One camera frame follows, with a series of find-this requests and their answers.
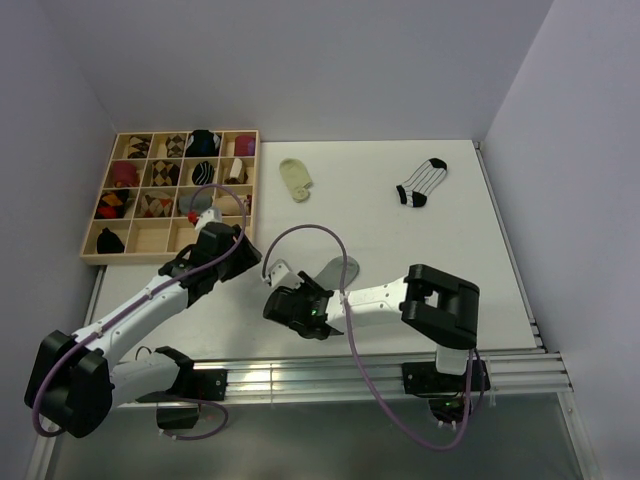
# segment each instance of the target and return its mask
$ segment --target cream sock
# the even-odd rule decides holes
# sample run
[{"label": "cream sock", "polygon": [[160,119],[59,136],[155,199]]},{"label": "cream sock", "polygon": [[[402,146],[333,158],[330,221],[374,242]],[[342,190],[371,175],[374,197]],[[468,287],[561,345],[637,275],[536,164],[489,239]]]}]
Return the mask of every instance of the cream sock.
[{"label": "cream sock", "polygon": [[295,202],[304,202],[309,198],[307,188],[312,182],[304,163],[297,158],[285,158],[280,162],[280,175]]}]

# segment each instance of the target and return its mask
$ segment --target striped sock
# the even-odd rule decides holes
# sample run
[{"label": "striped sock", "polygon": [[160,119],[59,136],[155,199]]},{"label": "striped sock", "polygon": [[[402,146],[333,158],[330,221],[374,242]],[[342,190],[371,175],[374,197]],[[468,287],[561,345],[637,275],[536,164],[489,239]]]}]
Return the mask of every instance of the striped sock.
[{"label": "striped sock", "polygon": [[400,203],[407,207],[424,207],[427,196],[447,175],[447,164],[439,158],[424,162],[406,182],[396,185]]}]

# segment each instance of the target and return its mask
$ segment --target sock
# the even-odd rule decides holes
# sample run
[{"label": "sock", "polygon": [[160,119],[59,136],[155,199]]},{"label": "sock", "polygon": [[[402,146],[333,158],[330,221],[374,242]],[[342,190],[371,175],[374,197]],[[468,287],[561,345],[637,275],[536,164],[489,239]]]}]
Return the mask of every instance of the sock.
[{"label": "sock", "polygon": [[[345,277],[345,287],[358,276],[360,265],[355,258],[347,257],[347,276]],[[325,290],[337,290],[340,288],[340,274],[342,273],[342,257],[336,257],[327,263],[327,266],[316,275],[315,282]]]},{"label": "sock", "polygon": [[427,196],[440,184],[447,175],[447,164],[439,158],[424,162],[413,172],[409,180],[396,185],[400,203],[408,207],[424,207]]},{"label": "sock", "polygon": [[304,163],[297,158],[285,158],[280,162],[280,175],[294,202],[304,202],[309,198],[307,188],[311,186],[311,177]]}]

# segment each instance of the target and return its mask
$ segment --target cable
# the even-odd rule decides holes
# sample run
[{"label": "cable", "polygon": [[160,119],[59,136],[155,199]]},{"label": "cable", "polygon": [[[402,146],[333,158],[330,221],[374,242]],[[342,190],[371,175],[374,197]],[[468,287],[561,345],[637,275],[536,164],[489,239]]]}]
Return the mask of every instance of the cable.
[{"label": "cable", "polygon": [[163,435],[166,435],[167,437],[170,437],[173,440],[185,440],[185,441],[204,440],[205,438],[213,437],[216,433],[219,433],[227,425],[227,422],[229,422],[229,410],[227,410],[224,406],[220,405],[219,403],[213,402],[211,400],[202,400],[202,399],[194,400],[192,398],[170,397],[170,399],[177,400],[180,402],[186,402],[186,403],[195,403],[197,405],[209,405],[210,407],[217,408],[224,415],[224,418],[220,425],[218,425],[215,429],[211,430],[210,432],[203,433],[202,435],[191,435],[191,436],[176,435],[175,433],[162,430]]},{"label": "cable", "polygon": [[149,355],[151,355],[153,353],[149,347],[145,347],[144,345],[142,345],[141,347],[138,347],[138,350],[136,350],[136,356],[135,356],[134,360],[138,359],[138,355],[140,355],[140,352],[142,350],[144,350],[144,349],[146,349],[147,352],[149,352]]},{"label": "cable", "polygon": [[404,423],[402,423],[402,421],[396,416],[396,414],[393,412],[393,410],[391,410],[389,405],[387,405],[387,403],[384,401],[384,399],[380,395],[380,392],[378,392],[378,389],[374,385],[373,381],[369,377],[369,374],[367,373],[367,371],[364,368],[364,365],[362,363],[362,359],[360,358],[360,355],[358,354],[358,350],[356,348],[356,343],[355,343],[355,338],[353,336],[353,323],[351,321],[351,307],[349,305],[349,300],[347,298],[346,291],[345,291],[345,283],[346,283],[345,279],[346,279],[346,276],[347,276],[347,260],[348,260],[347,259],[347,249],[345,248],[344,243],[342,243],[342,240],[340,240],[340,237],[338,237],[338,235],[336,235],[329,228],[323,227],[322,225],[315,225],[315,224],[298,225],[296,227],[291,227],[291,228],[285,230],[284,232],[282,232],[280,235],[278,235],[276,237],[276,239],[273,241],[273,243],[271,244],[271,246],[269,246],[269,249],[267,250],[267,254],[265,255],[265,258],[264,258],[264,261],[263,261],[263,264],[262,264],[262,277],[266,278],[266,270],[267,270],[267,265],[268,265],[268,262],[269,262],[269,256],[271,255],[271,252],[273,251],[273,249],[276,246],[276,244],[280,240],[282,240],[282,238],[285,237],[286,235],[288,235],[288,234],[290,234],[292,232],[295,232],[296,230],[302,230],[302,229],[306,229],[306,228],[322,230],[323,232],[328,233],[338,243],[338,246],[340,247],[340,250],[342,251],[342,272],[340,273],[340,289],[339,289],[339,291],[340,291],[340,297],[341,297],[341,300],[342,300],[342,305],[343,305],[343,308],[344,308],[344,311],[345,311],[345,316],[346,316],[346,321],[347,321],[347,338],[349,340],[349,347],[351,349],[351,355],[353,356],[353,360],[355,361],[356,366],[358,367],[358,370],[360,370],[360,374],[362,375],[362,378],[364,379],[365,383],[367,384],[367,387],[369,388],[369,391],[371,392],[373,397],[378,402],[378,405],[380,406],[382,411],[387,415],[387,417],[389,417],[389,419],[393,423],[395,423],[398,428],[400,428],[400,430],[402,430],[409,438],[411,438],[414,442],[416,442],[421,447],[424,447],[424,448],[426,448],[428,450],[433,450],[433,451],[436,451],[436,452],[446,452],[446,451],[449,451],[449,450],[453,450],[462,441],[462,438],[464,436],[464,432],[466,431],[467,424],[469,422],[469,410],[470,410],[470,405],[471,405],[471,400],[470,400],[471,399],[471,376],[472,376],[472,370],[473,370],[473,355],[474,355],[474,351],[473,350],[469,351],[469,360],[467,361],[467,378],[466,378],[466,384],[465,384],[465,398],[466,398],[466,400],[465,400],[465,407],[464,407],[464,416],[463,416],[463,419],[462,419],[462,424],[460,425],[460,430],[458,430],[458,433],[456,434],[455,438],[453,439],[453,441],[449,445],[440,446],[440,445],[434,445],[432,443],[427,442],[422,437],[420,437],[420,435],[418,435],[416,432],[414,432],[408,426],[406,426]]},{"label": "cable", "polygon": [[246,212],[246,210],[244,208],[244,204],[243,204],[242,200],[240,200],[240,197],[238,197],[238,195],[236,195],[233,192],[233,190],[231,190],[228,186],[220,185],[218,183],[209,183],[207,185],[202,185],[193,194],[193,197],[191,198],[191,205],[190,205],[189,209],[192,208],[193,200],[195,199],[195,197],[202,190],[204,190],[206,188],[220,188],[220,189],[224,190],[225,192],[227,192],[229,195],[231,195],[233,197],[233,199],[238,203],[238,206],[240,207],[240,212],[242,213],[242,229],[240,230],[240,235],[238,235],[238,238],[237,238],[236,242],[231,246],[231,248],[229,248],[229,250],[224,252],[218,258],[215,258],[215,259],[211,260],[210,262],[205,263],[204,265],[200,265],[199,267],[196,267],[196,268],[194,268],[192,270],[188,270],[186,272],[181,273],[180,275],[177,275],[177,276],[175,276],[173,278],[170,278],[166,282],[161,283],[160,285],[158,285],[157,287],[152,289],[149,292],[148,295],[142,295],[140,298],[135,300],[129,306],[124,308],[121,312],[119,312],[116,315],[114,315],[111,320],[109,320],[104,325],[102,325],[102,329],[100,331],[96,331],[96,332],[88,335],[86,338],[84,338],[83,340],[81,340],[80,342],[75,344],[62,357],[60,357],[60,360],[58,360],[56,362],[56,364],[51,368],[51,370],[49,370],[47,375],[44,377],[44,380],[42,381],[42,384],[40,384],[40,388],[38,389],[38,393],[36,393],[36,398],[35,398],[35,400],[33,402],[33,410],[32,410],[32,414],[31,414],[31,422],[33,423],[33,428],[36,430],[36,432],[39,435],[41,435],[43,437],[51,438],[51,437],[56,437],[56,436],[64,433],[64,429],[63,428],[61,428],[59,430],[56,430],[55,432],[50,432],[48,430],[45,430],[42,427],[42,424],[40,423],[40,408],[42,407],[42,399],[44,398],[44,394],[46,393],[47,388],[49,388],[49,385],[51,384],[51,381],[56,376],[58,371],[66,364],[66,362],[71,357],[73,357],[76,353],[78,353],[78,351],[80,351],[83,347],[85,347],[86,345],[91,343],[93,340],[95,340],[96,338],[99,338],[100,336],[104,335],[104,333],[106,333],[108,330],[110,330],[112,327],[114,327],[118,322],[120,322],[120,320],[122,320],[123,318],[126,318],[128,315],[130,315],[131,313],[136,311],[141,305],[143,305],[145,302],[149,301],[151,298],[153,298],[155,295],[157,295],[158,293],[163,291],[165,288],[173,285],[174,283],[178,283],[179,281],[183,280],[184,278],[187,278],[187,277],[189,277],[191,275],[194,275],[196,273],[202,272],[203,270],[207,270],[207,269],[209,269],[211,267],[214,267],[214,266],[218,265],[219,263],[221,263],[224,260],[226,260],[229,257],[229,255],[231,255],[233,252],[235,252],[236,249],[240,246],[240,242],[242,242],[242,239],[245,237],[245,229],[247,228],[247,212]]}]

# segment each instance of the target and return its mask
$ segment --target black bracket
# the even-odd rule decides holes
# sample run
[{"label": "black bracket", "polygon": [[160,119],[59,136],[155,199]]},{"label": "black bracket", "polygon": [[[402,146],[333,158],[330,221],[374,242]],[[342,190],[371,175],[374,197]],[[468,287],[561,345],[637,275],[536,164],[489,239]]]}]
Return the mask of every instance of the black bracket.
[{"label": "black bracket", "polygon": [[[482,389],[482,374],[487,371],[484,361],[473,362],[471,370],[471,391]],[[442,393],[464,392],[467,374],[447,375],[436,370],[436,362],[412,362],[402,364],[402,382],[407,395],[439,395]],[[491,388],[489,375],[484,376],[484,391]]]},{"label": "black bracket", "polygon": [[[402,321],[438,345],[456,350],[476,347],[477,285],[427,265],[411,265],[404,279],[407,294],[400,304]],[[438,292],[438,305],[426,299]]]},{"label": "black bracket", "polygon": [[213,368],[207,370],[193,370],[183,383],[181,392],[155,392],[140,397],[138,403],[166,402],[168,394],[174,394],[189,400],[211,400],[221,402],[227,391],[228,370]]}]

